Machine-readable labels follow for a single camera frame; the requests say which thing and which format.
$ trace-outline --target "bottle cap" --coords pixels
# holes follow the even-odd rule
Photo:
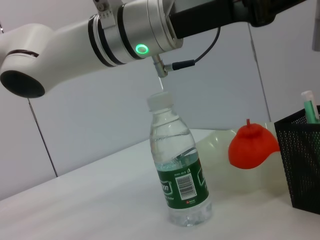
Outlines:
[[[312,91],[304,91],[303,93],[301,93],[301,97],[305,102],[315,100],[315,97]]]
[[[151,112],[168,109],[174,105],[172,95],[167,91],[150,96],[147,102]]]

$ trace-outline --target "white backdrop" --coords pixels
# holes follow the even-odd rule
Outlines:
[[[195,59],[212,43],[216,30],[185,39],[182,49],[163,54],[165,63]],[[190,128],[230,129],[269,116],[248,24],[221,28],[216,46],[196,66],[170,72],[163,79],[175,109]]]
[[[91,0],[0,3],[8,29],[32,22],[57,29],[96,13]],[[173,62],[198,57],[214,34],[190,37],[183,49],[163,58]],[[203,61],[163,81],[190,127],[225,129],[245,124],[246,118],[268,120],[250,40],[245,23],[223,27],[218,44]],[[152,61],[146,59],[73,79],[32,100],[58,174],[147,139],[151,115],[146,98],[161,90]]]
[[[312,90],[320,104],[320,53],[312,50],[315,11],[316,0],[308,0],[268,26],[251,28],[274,122],[304,108],[304,91]]]
[[[0,84],[0,200],[55,177],[28,100]]]

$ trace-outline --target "table surface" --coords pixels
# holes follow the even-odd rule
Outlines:
[[[210,132],[192,130],[196,141]],[[287,191],[230,195],[208,186],[213,202],[210,221],[187,228],[169,223],[149,141],[144,141],[0,201],[0,239],[320,238],[320,215],[292,208]]]

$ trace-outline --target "green led light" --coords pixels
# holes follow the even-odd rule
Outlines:
[[[147,54],[149,52],[149,48],[144,45],[144,44],[138,44],[136,47],[135,47],[135,51],[138,53],[138,54]]]

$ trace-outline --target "barcode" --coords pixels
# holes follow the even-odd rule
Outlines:
[[[175,180],[178,185],[181,200],[187,200],[197,196],[197,191],[191,173],[176,177]]]

